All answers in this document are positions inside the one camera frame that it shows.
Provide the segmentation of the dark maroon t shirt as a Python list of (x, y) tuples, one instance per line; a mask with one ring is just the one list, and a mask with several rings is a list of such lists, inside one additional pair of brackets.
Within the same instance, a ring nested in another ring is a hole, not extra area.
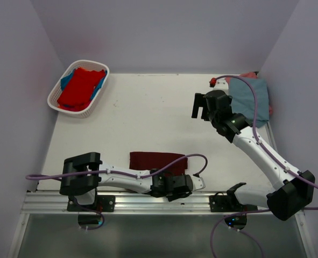
[[(130, 152), (129, 168), (133, 170), (161, 169), (183, 156), (183, 154), (177, 153)], [(187, 169), (188, 161), (187, 159), (183, 159), (165, 169), (165, 176), (184, 175)]]

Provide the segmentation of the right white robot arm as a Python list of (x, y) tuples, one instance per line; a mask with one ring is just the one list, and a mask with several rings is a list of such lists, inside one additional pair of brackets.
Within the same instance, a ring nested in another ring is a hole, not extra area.
[(202, 109), (201, 118), (211, 122), (217, 133), (242, 150), (264, 173), (270, 188), (260, 189), (246, 183), (238, 183), (227, 190), (226, 204), (238, 211), (244, 205), (269, 209), (278, 219), (286, 221), (313, 199), (312, 183), (315, 177), (310, 171), (301, 172), (285, 161), (259, 135), (254, 133), (252, 123), (231, 108), (231, 96), (222, 90), (207, 94), (196, 93), (192, 118)]

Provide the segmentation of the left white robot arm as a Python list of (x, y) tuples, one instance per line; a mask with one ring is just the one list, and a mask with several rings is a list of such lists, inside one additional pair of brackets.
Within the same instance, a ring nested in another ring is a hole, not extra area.
[(98, 206), (97, 188), (115, 187), (168, 201), (189, 196), (194, 190), (188, 175), (174, 176), (167, 170), (120, 169), (100, 160), (100, 153), (90, 152), (64, 160), (59, 193), (76, 198), (86, 211)]

